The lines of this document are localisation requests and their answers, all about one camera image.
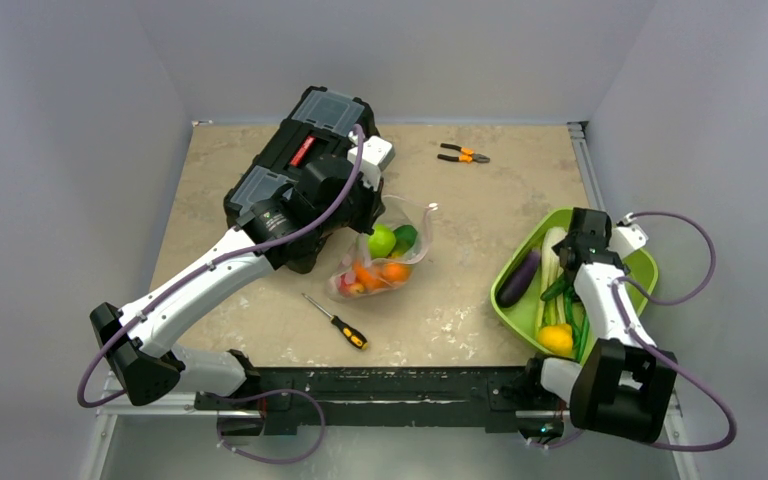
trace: green bowl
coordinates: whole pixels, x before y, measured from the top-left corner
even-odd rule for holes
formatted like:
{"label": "green bowl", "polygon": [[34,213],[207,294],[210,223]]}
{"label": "green bowl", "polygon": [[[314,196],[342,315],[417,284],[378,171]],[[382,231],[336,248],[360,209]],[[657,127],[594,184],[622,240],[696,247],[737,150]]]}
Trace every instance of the green bowl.
{"label": "green bowl", "polygon": [[[537,227],[528,236],[528,239],[524,241],[514,253],[513,257],[502,269],[502,272],[496,277],[496,281],[493,282],[493,286],[490,288],[490,302],[493,304],[493,308],[496,309],[496,313],[502,319],[502,323],[508,326],[515,334],[526,342],[532,344],[534,348],[544,353],[550,353],[546,348],[537,342],[534,338],[534,327],[536,322],[540,321],[537,318],[537,306],[540,302],[540,268],[537,269],[537,273],[534,275],[534,281],[529,285],[525,295],[512,307],[502,308],[496,303],[496,292],[504,283],[505,279],[511,273],[513,268],[520,264],[523,258],[531,250],[537,248],[538,250],[543,245],[543,236],[546,235],[546,231],[552,227],[569,228],[569,222],[572,218],[572,208],[559,208],[554,212],[546,215]],[[640,282],[646,288],[646,291],[652,293],[655,289],[655,284],[658,282],[658,265],[655,264],[655,259],[649,255],[645,249],[640,249],[631,255],[629,255],[624,263],[631,269],[630,277]],[[634,287],[627,286],[628,295],[631,298],[631,303],[634,305],[634,309],[639,316],[643,309],[646,307],[646,297],[640,294]],[[581,320],[584,317],[584,308],[580,303],[576,303],[573,308],[574,321],[581,325]],[[584,355],[582,356],[582,363],[590,354],[590,350],[593,348],[593,344],[596,339],[592,334],[587,336],[587,345],[585,346]]]}

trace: bag of fruit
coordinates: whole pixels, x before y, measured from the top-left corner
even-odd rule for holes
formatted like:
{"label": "bag of fruit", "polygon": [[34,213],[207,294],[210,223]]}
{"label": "bag of fruit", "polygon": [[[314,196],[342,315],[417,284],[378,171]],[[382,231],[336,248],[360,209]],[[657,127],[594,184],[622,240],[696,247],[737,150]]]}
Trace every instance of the bag of fruit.
{"label": "bag of fruit", "polygon": [[401,288],[431,247],[430,213],[437,204],[420,205],[395,195],[382,195],[386,210],[372,235],[360,234],[343,256],[326,290],[347,300]]}

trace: screwdriver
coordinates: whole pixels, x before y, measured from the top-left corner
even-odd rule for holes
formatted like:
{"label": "screwdriver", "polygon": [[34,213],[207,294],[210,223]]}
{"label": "screwdriver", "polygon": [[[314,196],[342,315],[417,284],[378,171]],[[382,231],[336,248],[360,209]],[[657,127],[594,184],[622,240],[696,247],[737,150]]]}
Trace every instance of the screwdriver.
{"label": "screwdriver", "polygon": [[340,320],[340,317],[337,315],[331,315],[328,310],[325,310],[325,307],[317,303],[316,300],[307,296],[306,293],[303,293],[302,296],[305,297],[308,302],[312,303],[314,307],[318,308],[320,312],[327,315],[331,319],[331,325],[337,327],[340,330],[340,333],[346,337],[346,340],[348,340],[353,347],[366,350],[366,347],[369,346],[369,342],[366,341],[366,337],[364,337],[362,333],[357,331],[356,328],[352,327],[348,323]]}

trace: purple eggplant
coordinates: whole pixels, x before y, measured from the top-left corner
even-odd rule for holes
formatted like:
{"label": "purple eggplant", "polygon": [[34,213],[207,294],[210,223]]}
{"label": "purple eggplant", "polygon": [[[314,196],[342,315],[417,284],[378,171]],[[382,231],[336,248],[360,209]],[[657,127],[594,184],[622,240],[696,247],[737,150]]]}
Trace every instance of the purple eggplant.
{"label": "purple eggplant", "polygon": [[496,304],[502,308],[514,306],[525,295],[525,291],[528,290],[528,286],[534,280],[534,275],[539,267],[540,250],[528,252],[525,258],[522,259],[522,262],[502,282],[502,286],[496,292]]}

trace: table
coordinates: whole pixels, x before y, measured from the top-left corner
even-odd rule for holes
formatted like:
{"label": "table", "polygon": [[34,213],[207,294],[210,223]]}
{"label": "table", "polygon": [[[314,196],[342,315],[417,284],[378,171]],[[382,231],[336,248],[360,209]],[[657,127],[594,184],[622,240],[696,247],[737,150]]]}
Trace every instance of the table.
{"label": "table", "polygon": [[[226,231],[222,198],[275,126],[194,128],[152,280],[155,288],[204,253]],[[523,365],[532,347],[500,323],[489,289],[531,229],[552,209],[587,206],[563,126],[379,125],[396,148],[385,193],[439,204],[434,243],[404,288],[335,303],[326,279],[354,239],[328,240],[307,275],[282,268],[229,297],[182,338],[205,350],[239,349],[258,366]],[[437,160],[439,144],[474,148],[489,164]],[[305,292],[362,331],[352,348]]]}

